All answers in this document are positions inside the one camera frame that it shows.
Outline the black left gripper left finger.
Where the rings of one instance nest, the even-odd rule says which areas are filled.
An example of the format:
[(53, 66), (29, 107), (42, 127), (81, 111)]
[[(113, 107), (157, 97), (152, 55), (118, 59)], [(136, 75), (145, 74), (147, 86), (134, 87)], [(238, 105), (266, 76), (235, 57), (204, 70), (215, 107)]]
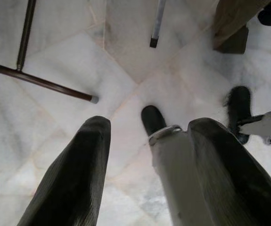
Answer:
[(95, 226), (110, 139), (110, 120), (89, 118), (49, 166), (18, 225)]

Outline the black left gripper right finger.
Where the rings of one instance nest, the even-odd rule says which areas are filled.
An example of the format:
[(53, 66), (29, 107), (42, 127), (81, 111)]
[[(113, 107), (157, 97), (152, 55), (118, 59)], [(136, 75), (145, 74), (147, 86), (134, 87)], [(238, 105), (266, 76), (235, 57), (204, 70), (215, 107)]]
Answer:
[(216, 226), (271, 226), (271, 177), (221, 123), (188, 124), (203, 199)]

